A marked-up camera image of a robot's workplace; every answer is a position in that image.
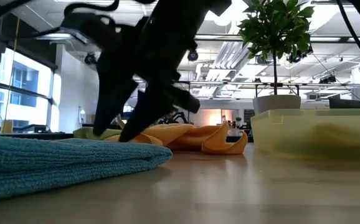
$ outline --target plastic container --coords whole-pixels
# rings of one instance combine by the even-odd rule
[[[260,151],[299,159],[360,160],[360,109],[270,110],[251,121]]]

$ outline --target computer monitor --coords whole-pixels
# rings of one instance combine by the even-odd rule
[[[341,99],[329,99],[330,109],[350,109],[360,108],[359,100],[341,100]]]

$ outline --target plant stem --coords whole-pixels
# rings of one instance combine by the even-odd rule
[[[277,53],[273,49],[273,62],[274,62],[274,95],[277,95]]]

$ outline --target wooden table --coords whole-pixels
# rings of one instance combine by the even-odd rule
[[[360,223],[360,164],[176,154],[158,169],[0,201],[0,223]]]

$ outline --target teal towel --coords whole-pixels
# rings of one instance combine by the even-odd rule
[[[151,170],[171,156],[152,144],[0,137],[0,199]]]

